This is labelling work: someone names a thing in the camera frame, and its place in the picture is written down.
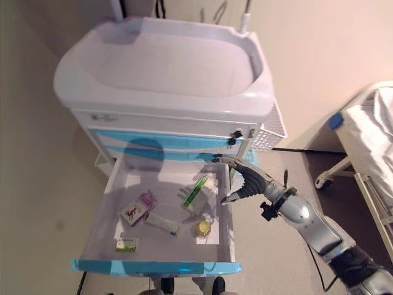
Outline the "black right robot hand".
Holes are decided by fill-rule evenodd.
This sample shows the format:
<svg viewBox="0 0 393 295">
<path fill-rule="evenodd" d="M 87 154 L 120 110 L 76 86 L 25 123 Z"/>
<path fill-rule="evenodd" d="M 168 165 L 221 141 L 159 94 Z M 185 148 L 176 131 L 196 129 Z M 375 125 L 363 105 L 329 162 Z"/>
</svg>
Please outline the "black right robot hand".
<svg viewBox="0 0 393 295">
<path fill-rule="evenodd" d="M 222 205 L 259 194 L 264 195 L 269 201 L 275 202 L 284 195 L 282 184 L 250 162 L 224 154 L 216 154 L 212 161 L 227 164 L 240 173 L 244 181 L 240 189 L 221 200 Z"/>
</svg>

